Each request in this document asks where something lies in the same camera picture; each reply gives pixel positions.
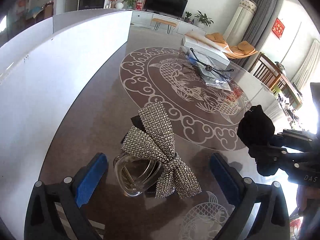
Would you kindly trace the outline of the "person's right hand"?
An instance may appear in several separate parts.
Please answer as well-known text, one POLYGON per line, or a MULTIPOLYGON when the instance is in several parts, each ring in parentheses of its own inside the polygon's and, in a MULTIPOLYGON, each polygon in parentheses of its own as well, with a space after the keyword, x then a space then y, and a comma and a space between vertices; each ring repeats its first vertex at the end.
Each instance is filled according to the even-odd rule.
POLYGON ((319 199, 320 189, 315 187, 298 185, 296 202, 298 207, 298 214, 303 215, 304 210, 308 205, 309 199, 319 199))

